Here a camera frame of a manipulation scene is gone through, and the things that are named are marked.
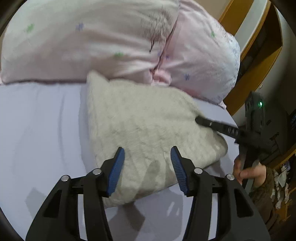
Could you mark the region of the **person's right hand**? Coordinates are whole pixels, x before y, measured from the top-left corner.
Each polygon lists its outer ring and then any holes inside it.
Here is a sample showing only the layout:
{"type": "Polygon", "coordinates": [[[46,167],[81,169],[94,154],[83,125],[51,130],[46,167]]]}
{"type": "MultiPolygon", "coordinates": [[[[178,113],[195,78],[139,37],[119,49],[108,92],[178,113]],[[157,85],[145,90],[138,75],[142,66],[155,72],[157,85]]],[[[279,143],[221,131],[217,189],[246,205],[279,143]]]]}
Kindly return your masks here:
{"type": "Polygon", "coordinates": [[[257,188],[266,180],[266,166],[259,163],[255,167],[242,169],[241,157],[237,156],[234,160],[233,176],[240,184],[245,179],[253,179],[253,186],[257,188]]]}

